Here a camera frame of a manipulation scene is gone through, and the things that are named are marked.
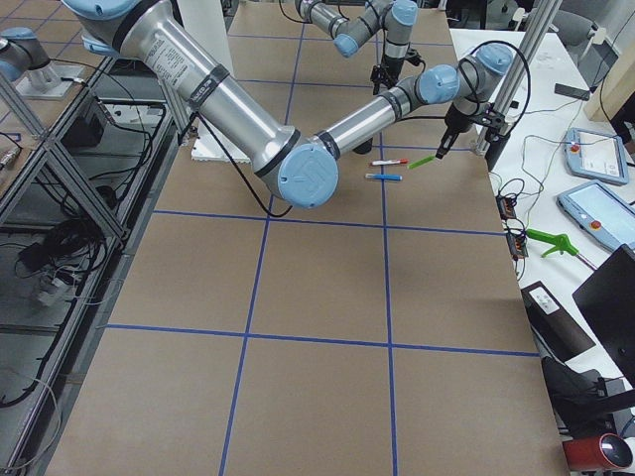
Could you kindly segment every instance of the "table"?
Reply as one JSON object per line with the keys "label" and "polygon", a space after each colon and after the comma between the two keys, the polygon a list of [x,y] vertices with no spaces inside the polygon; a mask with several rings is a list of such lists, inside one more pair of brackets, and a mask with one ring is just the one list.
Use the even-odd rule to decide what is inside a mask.
{"label": "table", "polygon": [[[420,14],[428,67],[454,62],[445,15]],[[229,41],[241,84],[306,134],[370,99],[378,43],[342,59],[249,2]],[[275,219],[183,149],[47,474],[568,474],[469,137],[402,182],[363,179],[443,130],[386,130],[340,159],[329,203]]]}
{"label": "table", "polygon": [[[495,32],[494,34],[494,32],[474,30],[452,30],[451,34],[457,54],[460,56],[486,40],[504,40],[518,46],[523,35],[517,32]],[[524,179],[527,182],[525,191],[533,192],[538,189],[538,184],[521,170],[522,147],[525,137],[536,135],[560,141],[569,127],[611,134],[613,130],[608,122],[589,121],[581,110],[583,103],[580,101],[562,107],[558,111],[553,111],[553,109],[559,109],[572,102],[570,98],[553,93],[556,82],[566,83],[573,87],[588,88],[556,34],[549,33],[545,36],[530,70],[532,72],[532,98],[528,111],[532,114],[519,123],[494,171],[502,177],[503,182],[513,178]],[[525,81],[515,97],[521,106],[525,101],[526,88]],[[517,214],[528,227],[552,234],[567,233],[581,254],[599,266],[608,258],[609,253],[587,233],[580,230],[556,204],[556,196],[559,193],[584,183],[587,179],[575,177],[568,172],[562,146],[534,139],[527,142],[526,170],[539,179],[545,176],[549,163],[552,162],[552,157],[554,159],[545,181],[545,189],[531,210],[529,220],[527,214],[533,204],[533,198],[519,200],[516,207]],[[631,177],[630,183],[624,186],[609,185],[609,187],[626,201],[632,201],[635,199],[635,183],[632,181],[635,176],[632,168],[628,168],[628,172]],[[493,185],[494,189],[497,190],[496,179],[493,180]],[[518,191],[518,184],[508,187],[505,191]],[[519,283],[521,288],[536,281],[542,281],[584,331],[598,343],[572,298],[573,291],[590,276],[591,270],[569,255],[553,254],[545,259],[540,258],[540,255],[549,248],[550,246],[544,243],[532,240],[528,242],[530,257],[525,260],[525,272]],[[622,375],[600,345],[592,347],[567,363],[578,372],[597,369],[605,378],[616,378]]]}

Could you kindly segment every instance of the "red mug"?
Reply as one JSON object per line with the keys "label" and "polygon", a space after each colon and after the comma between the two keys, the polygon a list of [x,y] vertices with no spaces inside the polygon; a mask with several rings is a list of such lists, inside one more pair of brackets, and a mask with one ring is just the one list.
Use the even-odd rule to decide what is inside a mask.
{"label": "red mug", "polygon": [[626,441],[606,433],[563,442],[571,471],[625,469],[633,464],[633,452]]}

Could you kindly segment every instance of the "blue joint cap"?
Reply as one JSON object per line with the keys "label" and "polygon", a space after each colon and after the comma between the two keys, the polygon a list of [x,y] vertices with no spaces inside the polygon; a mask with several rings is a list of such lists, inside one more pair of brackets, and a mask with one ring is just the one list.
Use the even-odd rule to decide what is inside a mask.
{"label": "blue joint cap", "polygon": [[350,58],[359,51],[359,45],[357,45],[355,39],[343,33],[341,35],[337,35],[335,40],[333,40],[333,43],[335,44],[337,50],[345,58]]}
{"label": "blue joint cap", "polygon": [[6,77],[9,81],[13,82],[22,75],[22,72],[12,64],[0,59],[0,74]]}
{"label": "blue joint cap", "polygon": [[139,0],[62,0],[62,3],[78,17],[105,22],[125,15]]}
{"label": "blue joint cap", "polygon": [[393,18],[405,27],[412,27],[417,23],[419,8],[412,0],[395,0],[390,11]]}
{"label": "blue joint cap", "polygon": [[337,179],[335,158],[320,146],[304,144],[282,161],[278,190],[293,206],[314,208],[333,195]]}
{"label": "blue joint cap", "polygon": [[460,87],[458,72],[449,64],[439,64],[419,76],[417,86],[419,96],[426,104],[452,101]]}
{"label": "blue joint cap", "polygon": [[104,57],[120,58],[119,52],[113,49],[111,46],[94,39],[93,37],[82,36],[83,47],[96,55],[102,55]]}
{"label": "blue joint cap", "polygon": [[36,40],[38,38],[31,29],[26,27],[7,28],[0,32],[0,36],[7,40]]}
{"label": "blue joint cap", "polygon": [[476,58],[490,71],[502,76],[507,72],[514,56],[505,45],[484,45],[476,50]]}

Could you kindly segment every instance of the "white desk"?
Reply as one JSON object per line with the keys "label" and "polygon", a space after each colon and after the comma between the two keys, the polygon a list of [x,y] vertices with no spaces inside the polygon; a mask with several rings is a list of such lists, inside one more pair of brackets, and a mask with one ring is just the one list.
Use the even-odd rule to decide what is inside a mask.
{"label": "white desk", "polygon": [[[473,47],[487,40],[502,40],[519,46],[523,33],[494,32],[479,30],[451,30],[452,41],[456,54],[459,57],[469,53]],[[532,73],[532,92],[528,112],[543,109],[556,109],[563,104],[572,102],[572,99],[555,95],[554,84],[561,82],[574,87],[587,88],[579,71],[567,54],[565,47],[556,34],[547,34],[533,61],[530,64]],[[516,93],[515,99],[522,108],[527,93],[527,80]],[[521,178],[526,182],[525,191],[538,190],[535,180],[527,176],[521,170],[523,140],[528,135],[537,135],[560,141],[568,127],[580,127],[595,131],[613,133],[609,123],[591,122],[584,112],[580,110],[580,101],[555,112],[537,112],[526,115],[514,130],[512,137],[501,155],[494,171],[499,174],[503,183],[509,179]],[[601,248],[597,242],[580,230],[556,205],[556,196],[565,190],[571,189],[587,181],[586,178],[572,176],[565,164],[565,153],[561,145],[550,144],[545,141],[530,139],[527,141],[525,169],[539,179],[545,176],[554,150],[551,171],[545,181],[545,189],[534,206],[529,220],[527,211],[535,197],[526,197],[519,200],[516,213],[528,227],[535,228],[552,234],[567,233],[571,242],[582,255],[588,258],[595,266],[599,266],[608,258],[609,253]],[[635,199],[635,175],[629,168],[631,182],[624,186],[609,185],[619,196],[627,201]],[[494,178],[492,186],[496,191],[498,182]],[[505,192],[519,190],[518,183],[512,183]],[[572,293],[590,275],[591,271],[578,259],[564,254],[554,253],[547,258],[541,258],[541,254],[551,246],[545,243],[529,240],[527,249],[530,257],[525,260],[525,273],[519,282],[521,288],[525,288],[536,281],[542,281],[549,291],[567,309],[577,323],[597,342],[592,331],[582,318],[579,310],[573,302]],[[583,372],[589,369],[597,369],[603,377],[614,378],[621,376],[621,372],[608,357],[604,349],[596,345],[571,359],[568,364],[574,370]]]}

